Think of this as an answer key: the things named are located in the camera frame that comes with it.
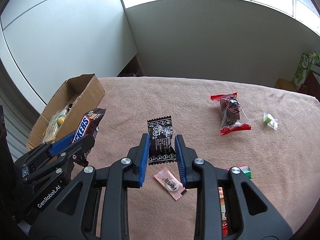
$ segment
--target triangular cutout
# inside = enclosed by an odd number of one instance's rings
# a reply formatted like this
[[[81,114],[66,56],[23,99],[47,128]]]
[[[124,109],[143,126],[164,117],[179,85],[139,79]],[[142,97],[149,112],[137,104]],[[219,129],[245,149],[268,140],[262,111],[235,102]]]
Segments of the triangular cutout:
[[[267,211],[267,206],[245,182],[241,183],[249,214],[254,216]]]
[[[57,206],[58,211],[70,216],[75,213],[82,185],[82,182],[79,182],[73,187],[70,193]]]

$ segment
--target candy wrapper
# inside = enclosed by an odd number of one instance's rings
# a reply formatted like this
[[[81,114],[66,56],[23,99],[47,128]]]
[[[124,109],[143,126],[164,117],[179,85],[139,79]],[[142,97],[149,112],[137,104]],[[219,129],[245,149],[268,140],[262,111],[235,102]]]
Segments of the candy wrapper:
[[[278,130],[278,119],[273,118],[271,114],[264,112],[263,122],[274,130]]]
[[[220,102],[219,110],[222,116],[221,135],[234,131],[251,130],[249,120],[237,100],[237,93],[211,96],[211,100]]]
[[[81,122],[76,130],[76,133],[71,140],[71,143],[76,142],[81,137],[85,136],[86,134],[92,135],[96,138],[98,130],[99,130],[99,123],[104,116],[106,110],[101,108],[95,108],[87,113],[81,119]],[[87,151],[83,156],[80,157],[80,160],[76,160],[76,163],[79,165],[83,165],[83,163],[87,163],[87,157],[90,153],[91,149]]]
[[[176,154],[171,147],[172,130],[171,115],[148,120],[150,135],[148,165],[177,161]]]
[[[241,171],[251,179],[251,170],[249,166],[241,166],[239,167]],[[224,196],[222,187],[218,187],[219,189],[219,197],[220,197],[220,207],[221,207],[221,219],[222,219],[222,236],[225,237],[228,235],[228,224],[227,224],[227,213],[226,213],[226,206],[224,203]]]
[[[164,186],[175,200],[178,200],[187,192],[181,182],[178,181],[166,167],[155,175],[155,179]]]

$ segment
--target metal bolt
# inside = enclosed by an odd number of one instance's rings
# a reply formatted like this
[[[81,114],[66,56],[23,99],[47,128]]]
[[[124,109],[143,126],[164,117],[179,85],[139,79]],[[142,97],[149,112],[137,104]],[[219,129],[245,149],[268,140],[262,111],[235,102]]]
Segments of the metal bolt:
[[[83,171],[84,171],[85,173],[91,173],[91,172],[93,172],[93,167],[92,167],[92,166],[87,166],[87,167],[85,167],[85,168],[83,169]]]
[[[123,158],[122,160],[121,160],[121,163],[122,164],[129,164],[131,162],[131,160],[129,159],[129,158]]]
[[[238,167],[232,167],[232,168],[231,168],[231,172],[234,173],[234,174],[239,174],[240,171],[241,171],[241,170],[240,170]]]
[[[196,163],[196,164],[204,164],[204,160],[201,159],[201,158],[196,158],[196,159],[195,159],[195,163]]]

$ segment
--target blue gripper pad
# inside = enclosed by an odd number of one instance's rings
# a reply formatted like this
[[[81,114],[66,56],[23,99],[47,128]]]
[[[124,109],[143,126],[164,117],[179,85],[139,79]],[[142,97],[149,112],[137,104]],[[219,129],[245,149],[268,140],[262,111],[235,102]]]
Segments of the blue gripper pad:
[[[61,140],[55,142],[52,145],[51,150],[49,150],[50,155],[51,156],[58,156],[65,148],[67,148],[71,144],[71,140],[73,139],[75,133],[76,133],[76,131],[68,134],[67,136],[65,136]]]

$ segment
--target pink blanket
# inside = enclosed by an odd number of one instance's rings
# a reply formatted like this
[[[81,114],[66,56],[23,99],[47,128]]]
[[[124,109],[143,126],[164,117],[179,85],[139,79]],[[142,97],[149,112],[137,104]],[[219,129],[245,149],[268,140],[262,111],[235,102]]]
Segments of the pink blanket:
[[[148,132],[148,119],[171,115],[173,135],[182,134],[200,158],[219,168],[250,166],[252,181],[294,232],[320,198],[320,104],[315,98],[210,80],[142,77],[100,82],[106,94],[99,107],[106,108],[106,114],[88,157],[97,169],[137,146]],[[210,95],[236,91],[252,130],[221,136],[221,116]],[[264,111],[279,119],[278,131],[263,124]],[[131,240],[193,239],[196,190],[175,201],[153,177],[164,167],[179,179],[176,163],[148,166],[143,187],[128,190]]]

